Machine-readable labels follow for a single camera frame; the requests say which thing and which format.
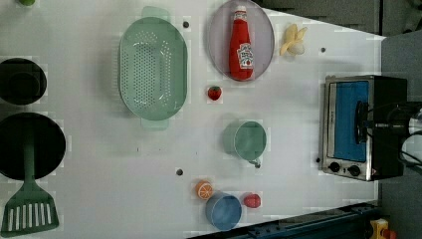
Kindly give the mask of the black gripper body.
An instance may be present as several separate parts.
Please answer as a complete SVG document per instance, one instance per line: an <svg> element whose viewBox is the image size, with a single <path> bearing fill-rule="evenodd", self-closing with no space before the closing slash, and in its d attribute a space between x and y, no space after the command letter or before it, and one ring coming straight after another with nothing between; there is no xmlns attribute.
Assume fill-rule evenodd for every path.
<svg viewBox="0 0 422 239"><path fill-rule="evenodd" d="M364 127L372 130L386 129L389 133L408 137L421 134L421 103L403 102L388 104L391 110L383 120L370 119L368 116L381 110L381 107L367 111L367 118L364 120Z"/></svg>

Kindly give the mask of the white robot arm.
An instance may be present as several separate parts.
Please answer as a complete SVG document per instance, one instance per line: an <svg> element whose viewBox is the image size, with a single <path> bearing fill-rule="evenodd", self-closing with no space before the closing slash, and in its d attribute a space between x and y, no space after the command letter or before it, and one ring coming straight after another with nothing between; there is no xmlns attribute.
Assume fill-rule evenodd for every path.
<svg viewBox="0 0 422 239"><path fill-rule="evenodd" d="M390 104L366 111L360 124L375 141L392 146L406 167L421 166L421 104Z"/></svg>

